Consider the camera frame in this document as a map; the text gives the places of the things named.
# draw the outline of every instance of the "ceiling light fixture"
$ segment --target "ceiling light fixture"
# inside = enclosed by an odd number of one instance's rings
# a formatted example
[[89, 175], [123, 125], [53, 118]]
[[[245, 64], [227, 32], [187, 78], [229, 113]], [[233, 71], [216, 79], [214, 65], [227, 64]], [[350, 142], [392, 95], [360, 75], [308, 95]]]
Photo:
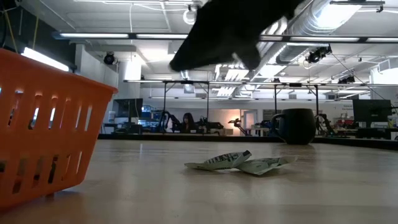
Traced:
[[129, 34], [86, 34], [86, 33], [61, 33], [64, 38], [78, 39], [128, 39]]
[[200, 1], [182, 1], [182, 0], [171, 0], [171, 1], [139, 1], [139, 0], [74, 0], [75, 2], [100, 2], [105, 4], [201, 4]]
[[58, 61], [56, 61], [56, 60], [54, 60], [54, 59], [52, 59], [52, 58], [50, 58], [48, 56], [45, 56], [44, 54], [38, 53], [37, 51], [32, 50], [30, 48], [25, 47], [24, 53], [22, 53], [21, 55], [25, 56], [27, 58], [36, 60], [38, 62], [42, 62], [44, 64], [53, 66], [53, 67], [55, 67], [57, 69], [65, 71], [65, 72], [69, 72], [69, 67], [68, 66], [66, 66], [66, 65], [64, 65], [64, 64], [62, 64], [62, 63], [60, 63], [60, 62], [58, 62]]
[[[62, 33], [53, 32], [53, 37], [58, 40], [65, 39], [127, 39], [127, 40], [185, 40], [188, 34], [160, 34], [160, 33]], [[329, 43], [343, 44], [398, 44], [398, 37], [342, 37], [342, 36], [294, 36], [294, 35], [261, 35], [260, 42], [286, 42], [285, 46], [318, 46]], [[269, 62], [275, 64], [276, 53]]]
[[398, 42], [398, 38], [394, 37], [371, 37], [366, 42]]
[[137, 34], [137, 39], [148, 40], [148, 39], [156, 39], [156, 40], [185, 40], [188, 37], [188, 34]]
[[329, 44], [325, 43], [286, 43], [288, 46], [294, 47], [328, 47]]
[[243, 82], [218, 82], [218, 81], [212, 81], [209, 82], [210, 84], [226, 84], [226, 85], [240, 85], [243, 84]]
[[296, 42], [357, 42], [359, 37], [291, 37], [290, 40]]
[[260, 40], [261, 41], [281, 41], [282, 37], [281, 36], [266, 36], [266, 35], [262, 35], [260, 36]]
[[160, 81], [160, 80], [125, 80], [125, 82], [131, 82], [131, 83], [163, 83], [163, 81]]

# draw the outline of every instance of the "mug handle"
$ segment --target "mug handle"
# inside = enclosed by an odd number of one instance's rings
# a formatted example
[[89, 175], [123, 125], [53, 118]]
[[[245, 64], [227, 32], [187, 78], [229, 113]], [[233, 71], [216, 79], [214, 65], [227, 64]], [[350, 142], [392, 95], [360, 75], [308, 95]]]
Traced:
[[277, 118], [284, 118], [284, 117], [285, 117], [284, 114], [276, 114], [276, 115], [273, 116], [272, 119], [271, 119], [271, 130], [272, 130], [273, 133], [275, 133], [275, 134], [276, 134], [278, 137], [280, 137], [280, 138], [281, 138], [281, 136], [280, 136], [278, 130], [275, 128], [275, 122], [276, 122], [276, 119], [277, 119]]

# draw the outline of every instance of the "black mug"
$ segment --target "black mug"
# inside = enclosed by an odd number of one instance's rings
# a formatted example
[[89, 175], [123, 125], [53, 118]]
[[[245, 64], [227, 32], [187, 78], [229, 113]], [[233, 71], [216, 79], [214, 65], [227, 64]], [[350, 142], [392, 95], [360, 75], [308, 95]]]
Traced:
[[[275, 128], [279, 119], [279, 129]], [[272, 132], [287, 144], [306, 145], [315, 137], [315, 118], [311, 109], [287, 109], [271, 120]]]

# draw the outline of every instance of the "security camera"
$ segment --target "security camera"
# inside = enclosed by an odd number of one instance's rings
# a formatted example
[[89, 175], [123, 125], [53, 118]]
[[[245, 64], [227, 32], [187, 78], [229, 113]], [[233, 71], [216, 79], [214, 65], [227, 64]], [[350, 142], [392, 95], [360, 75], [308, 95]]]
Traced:
[[118, 62], [117, 58], [114, 57], [114, 52], [108, 52], [106, 53], [106, 56], [104, 58], [104, 63], [107, 65], [114, 65]]
[[2, 6], [4, 6], [4, 10], [15, 9], [21, 5], [21, 2], [22, 0], [3, 0]]

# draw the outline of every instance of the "orange plastic basket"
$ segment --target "orange plastic basket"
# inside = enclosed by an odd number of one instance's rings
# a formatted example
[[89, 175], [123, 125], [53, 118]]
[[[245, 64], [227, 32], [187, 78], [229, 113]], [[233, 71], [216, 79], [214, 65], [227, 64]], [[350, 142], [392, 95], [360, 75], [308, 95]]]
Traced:
[[0, 88], [0, 210], [80, 184], [117, 89], [6, 50]]

